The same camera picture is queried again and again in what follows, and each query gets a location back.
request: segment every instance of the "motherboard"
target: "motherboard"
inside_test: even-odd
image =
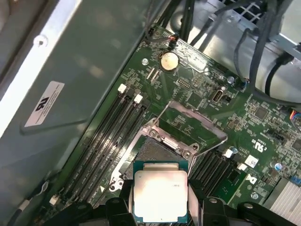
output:
[[[154,38],[171,37],[161,27]],[[207,196],[264,205],[282,179],[301,185],[301,134],[282,106],[186,42],[141,42],[35,218],[118,196],[134,160],[189,162]]]

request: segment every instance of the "ram slot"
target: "ram slot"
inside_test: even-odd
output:
[[[79,158],[79,160],[75,164],[74,169],[72,170],[71,176],[69,177],[67,183],[65,184],[65,189],[64,189],[65,195],[72,189],[74,182],[81,175],[81,172],[83,171],[84,166],[87,164],[87,161],[89,161],[91,159],[91,156],[94,154],[95,150],[90,147],[97,145],[98,143],[97,140],[99,138],[101,131],[103,131],[103,129],[108,125],[108,123],[111,121],[111,118],[114,117],[115,112],[117,111],[117,108],[120,105],[122,99],[123,99],[123,94],[117,96],[112,106],[106,113],[104,119],[102,120],[102,123],[97,127],[93,137],[89,140],[89,143],[83,150],[81,157]]]
[[[122,148],[124,147],[124,145],[128,141],[128,138],[130,137],[130,135],[134,132],[134,130],[135,130],[138,122],[141,120],[145,110],[146,110],[146,108],[142,107],[140,109],[138,115],[135,116],[134,122],[131,124],[131,127],[129,128],[129,130],[126,132],[126,134],[123,136],[122,140],[119,142],[118,146],[115,149],[115,152],[114,152],[112,158],[110,159],[110,161],[107,162],[106,166],[102,170],[101,175],[98,177],[97,181],[94,183],[93,187],[90,189],[90,192],[88,194],[84,194],[84,196],[82,197],[82,200],[91,201],[93,195],[97,192],[97,190],[99,188],[99,183],[101,182],[103,176],[105,175],[105,173],[110,168],[111,163],[118,157],[120,151],[122,150]]]
[[[117,125],[119,118],[122,118],[124,114],[127,112],[128,104],[130,103],[131,98],[126,97],[125,101],[122,103],[121,108],[118,109],[117,114],[114,115],[112,120],[108,122],[108,127],[105,128],[103,134],[101,135],[101,139],[98,142],[97,146],[94,149],[93,155],[90,157],[88,162],[83,166],[83,170],[81,171],[81,175],[75,185],[72,187],[72,198],[73,199],[78,190],[81,189],[82,185],[85,184],[89,175],[93,172],[95,165],[98,163],[101,155],[102,155],[102,147],[104,143],[110,137],[110,134],[113,132],[115,126]]]
[[[209,160],[211,156],[211,153],[207,153],[204,158],[201,160],[201,162],[199,163],[199,165],[197,166],[196,170],[193,172],[192,177],[193,179],[197,179],[198,175],[200,174],[200,172],[203,170],[203,168],[206,166],[206,162]]]
[[[208,185],[210,178],[212,176],[214,177],[215,169],[220,165],[221,161],[222,160],[218,156],[215,156],[215,158],[211,162],[210,167],[207,169],[206,173],[202,177],[202,184],[204,188],[206,188],[206,186]]]
[[[219,170],[220,175],[218,177],[214,178],[213,185],[210,187],[207,187],[204,190],[204,193],[206,193],[207,195],[212,195],[214,193],[215,189],[220,184],[220,182],[224,178],[226,178],[232,170],[233,170],[232,167],[227,162],[225,162],[224,165]]]
[[[209,152],[208,155],[209,155],[209,158],[208,158],[207,161],[203,162],[204,166],[198,171],[196,179],[201,179],[203,177],[203,175],[205,174],[205,172],[207,171],[207,169],[210,167],[211,162],[215,158],[215,155],[213,154],[213,152]]]
[[[126,125],[128,119],[131,117],[133,110],[135,109],[134,104],[132,103],[127,109],[126,112],[122,115],[120,120],[116,120],[117,122],[121,121],[121,125],[117,125],[117,123],[112,126],[112,130],[116,129],[116,127],[118,128],[118,131],[115,135],[113,135],[113,138],[111,139],[111,142],[114,144],[117,142],[117,139],[119,138],[122,130],[124,129],[124,126]],[[95,159],[94,163],[97,162],[95,165],[92,166],[91,170],[89,171],[89,174],[85,177],[84,180],[82,180],[82,182],[79,182],[79,186],[77,187],[76,190],[74,190],[73,195],[75,196],[76,194],[79,194],[79,196],[81,196],[83,190],[86,188],[86,186],[90,187],[91,184],[93,183],[93,179],[95,177],[95,175],[97,174],[98,169],[100,168],[101,164],[103,164],[103,162],[106,160],[107,155],[110,154],[110,150],[108,151],[108,147],[109,145],[105,146],[101,146],[101,151],[100,151],[100,158],[98,158],[97,160]]]

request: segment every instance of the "sticker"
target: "sticker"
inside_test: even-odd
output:
[[[257,181],[257,178],[252,177],[251,174],[248,174],[247,177],[246,177],[246,180],[250,181],[250,183],[252,185],[254,185],[256,183],[256,181]]]
[[[32,114],[29,116],[25,127],[37,126],[43,123],[64,85],[64,83],[57,81],[51,81],[49,83]]]
[[[255,157],[249,155],[245,161],[245,164],[247,164],[248,166],[254,168],[256,166],[256,164],[258,163],[258,159],[256,159]]]
[[[252,143],[255,144],[254,148],[259,151],[259,152],[263,152],[267,150],[267,147],[265,146],[266,143],[264,143],[263,141],[261,141],[260,139],[256,140],[252,140]]]

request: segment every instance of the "logo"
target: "logo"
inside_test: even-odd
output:
[[[45,107],[45,105],[47,104],[47,101],[49,100],[48,97],[41,99],[41,101],[39,102],[37,108],[36,108],[36,112],[43,109]]]
[[[260,140],[256,141],[253,139],[252,143],[255,144],[254,148],[261,153],[267,150],[266,146],[260,143]]]

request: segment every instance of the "green circuit board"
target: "green circuit board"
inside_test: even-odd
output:
[[[165,29],[157,27],[153,37],[170,35]],[[223,147],[235,147],[238,150],[234,161],[246,168],[241,170],[235,183],[226,178],[214,193],[231,207],[245,201],[263,204],[281,177],[301,177],[301,135],[290,123],[288,114],[281,112],[277,105],[254,98],[248,86],[242,87],[235,74],[182,40],[178,40],[176,47],[171,50],[179,57],[179,65],[176,70],[165,72],[159,59],[168,51],[167,48],[168,42],[142,42],[138,46],[66,163],[48,198],[64,186],[78,158],[86,150],[87,141],[95,134],[97,126],[118,95],[121,84],[130,87],[134,93],[139,93],[150,105],[127,138],[122,151],[103,174],[99,184],[102,189],[95,199],[102,192],[106,192],[102,196],[106,198],[118,195],[119,192],[107,189],[111,172],[135,132],[152,118],[158,117],[171,100],[206,116],[215,127],[228,135]],[[214,99],[221,89],[222,96],[218,100]],[[217,137],[195,119],[185,117],[175,109],[168,108],[164,111],[159,119],[159,126],[186,144],[199,144],[199,152],[218,142]],[[137,143],[130,158],[134,158],[142,142]],[[282,169],[275,170],[273,163],[281,163]],[[251,183],[250,176],[255,178],[255,182]]]

